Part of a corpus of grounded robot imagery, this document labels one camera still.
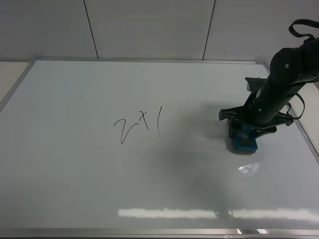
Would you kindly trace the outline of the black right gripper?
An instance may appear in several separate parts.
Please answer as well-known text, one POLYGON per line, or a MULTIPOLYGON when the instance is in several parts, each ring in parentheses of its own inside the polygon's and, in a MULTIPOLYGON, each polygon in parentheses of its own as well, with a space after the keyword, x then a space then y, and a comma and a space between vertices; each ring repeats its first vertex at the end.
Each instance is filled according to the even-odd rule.
POLYGON ((290 126, 293 116, 282 113, 281 110, 288 106, 291 108, 289 98, 280 99, 248 99, 243 106, 221 109, 218 113, 219 120, 228 120, 228 136, 234 138, 241 131, 241 123, 250 125, 254 130, 253 138, 259 138, 277 131, 277 126, 290 126))

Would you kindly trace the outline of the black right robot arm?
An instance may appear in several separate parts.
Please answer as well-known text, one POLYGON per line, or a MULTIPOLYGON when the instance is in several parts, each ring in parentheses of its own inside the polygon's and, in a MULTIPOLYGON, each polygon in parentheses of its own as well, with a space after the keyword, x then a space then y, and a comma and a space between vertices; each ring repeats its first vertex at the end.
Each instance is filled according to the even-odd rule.
POLYGON ((250 95, 240 107, 222 109, 220 120, 228 120, 228 135, 242 133, 258 138, 275 133, 277 126, 290 126, 296 117, 281 110, 307 83, 319 79, 319 40, 307 40, 298 48, 283 48, 271 61, 266 79, 246 78, 250 95))

